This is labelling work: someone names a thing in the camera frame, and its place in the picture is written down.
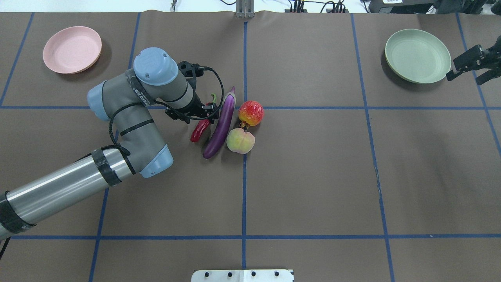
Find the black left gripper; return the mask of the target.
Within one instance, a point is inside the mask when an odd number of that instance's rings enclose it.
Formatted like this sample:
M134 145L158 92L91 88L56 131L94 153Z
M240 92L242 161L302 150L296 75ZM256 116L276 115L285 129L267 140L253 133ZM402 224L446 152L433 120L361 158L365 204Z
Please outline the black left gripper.
M195 101L183 109L172 109L166 106L165 113L171 119L182 120L186 124L190 124L192 120L208 120L209 123L213 124L220 117L220 107L215 102L202 104Z

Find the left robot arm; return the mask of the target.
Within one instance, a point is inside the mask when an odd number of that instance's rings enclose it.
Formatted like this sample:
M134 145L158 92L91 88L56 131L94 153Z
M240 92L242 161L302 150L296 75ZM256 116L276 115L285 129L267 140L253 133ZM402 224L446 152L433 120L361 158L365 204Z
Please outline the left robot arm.
M1 240L118 186L145 179L173 162L151 110L186 125L218 114L206 105L167 52L141 50L131 67L87 92L82 107L1 110Z

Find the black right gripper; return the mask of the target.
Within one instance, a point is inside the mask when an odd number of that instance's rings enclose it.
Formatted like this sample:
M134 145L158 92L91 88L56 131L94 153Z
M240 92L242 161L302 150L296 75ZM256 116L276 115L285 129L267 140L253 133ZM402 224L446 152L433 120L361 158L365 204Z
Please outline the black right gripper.
M481 70L483 66L490 70L476 77L477 85L499 78L501 76L501 36L496 39L492 47L484 50L481 45L475 45L453 59L452 63L452 69L446 73L448 81L456 79L462 73Z

